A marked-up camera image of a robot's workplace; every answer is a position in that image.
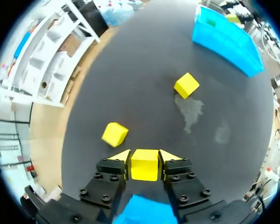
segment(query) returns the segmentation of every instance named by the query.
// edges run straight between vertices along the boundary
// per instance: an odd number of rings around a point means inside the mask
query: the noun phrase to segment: bolt head
[[[111,201],[111,198],[109,197],[109,195],[103,195],[101,200],[104,202],[104,203],[108,203]]]
[[[218,212],[218,211],[215,211],[213,213],[211,213],[210,215],[210,219],[213,221],[213,222],[218,222],[221,218],[221,213]]]
[[[74,214],[70,216],[70,220],[73,223],[79,223],[82,220],[82,217],[79,214]]]
[[[178,176],[178,175],[172,176],[172,177],[171,177],[171,181],[172,181],[172,182],[179,181],[179,176]]]
[[[110,181],[113,181],[113,182],[118,181],[118,176],[116,174],[112,174],[110,177]]]
[[[190,172],[190,173],[188,173],[187,177],[189,179],[194,179],[195,178],[195,173],[194,172]]]
[[[186,196],[186,195],[182,195],[182,196],[179,197],[178,200],[179,200],[180,203],[186,203],[189,200],[189,197]]]
[[[209,196],[210,196],[210,190],[209,190],[209,189],[204,189],[204,190],[201,192],[201,196],[202,196],[202,197],[209,197]]]
[[[82,195],[82,196],[86,196],[86,195],[88,195],[87,190],[86,190],[86,189],[84,189],[84,188],[80,189],[80,195]]]
[[[96,172],[95,174],[94,174],[94,178],[96,178],[96,179],[100,179],[100,178],[102,178],[103,177],[103,175],[102,175],[102,173],[100,173],[100,172]]]

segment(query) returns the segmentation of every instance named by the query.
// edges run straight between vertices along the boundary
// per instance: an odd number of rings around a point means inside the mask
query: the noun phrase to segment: blue plastic bin
[[[252,38],[223,15],[199,5],[196,9],[193,42],[215,51],[248,77],[264,70]]]
[[[133,195],[113,224],[177,224],[170,204]]]

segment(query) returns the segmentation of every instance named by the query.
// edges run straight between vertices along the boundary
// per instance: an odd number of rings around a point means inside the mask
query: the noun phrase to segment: wooden floor
[[[64,108],[33,104],[30,124],[30,151],[32,163],[38,175],[38,182],[46,191],[56,185],[62,187],[61,154],[67,121],[81,84],[97,55],[116,33],[117,28],[108,29],[99,44],[92,44],[79,62],[81,71],[74,80],[74,86]]]

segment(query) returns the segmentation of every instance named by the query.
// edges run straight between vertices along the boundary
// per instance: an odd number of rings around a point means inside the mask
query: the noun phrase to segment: bottle
[[[142,7],[143,2],[140,0],[130,0],[128,4],[132,6],[133,10],[136,12]]]
[[[275,182],[278,182],[279,176],[275,174],[270,167],[265,170],[265,176],[269,179],[272,179]]]
[[[118,23],[113,15],[114,9],[110,2],[106,7],[98,6],[98,10],[100,11],[104,21],[108,26],[118,26]]]
[[[116,18],[117,22],[119,24],[127,21],[129,18],[131,18],[134,15],[133,7],[131,7],[128,4],[123,4],[119,0],[119,5],[115,7],[114,9],[114,17]]]

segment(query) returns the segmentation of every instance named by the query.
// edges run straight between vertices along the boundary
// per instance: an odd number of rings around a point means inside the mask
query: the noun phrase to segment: shelving unit
[[[71,10],[76,20],[71,20],[62,10],[64,6]],[[9,76],[4,79],[4,84],[2,82],[0,85],[0,95],[17,102],[36,102],[63,107],[62,95],[72,72],[88,47],[94,41],[100,42],[100,39],[71,0],[51,0],[42,6],[42,11],[45,12],[45,16],[39,20],[37,27],[23,45]],[[50,68],[59,66],[54,64],[53,58],[70,34],[81,44],[72,57],[68,57],[67,63],[60,65],[66,66],[66,69],[62,67],[66,74],[53,74]],[[36,57],[40,52],[42,60]]]

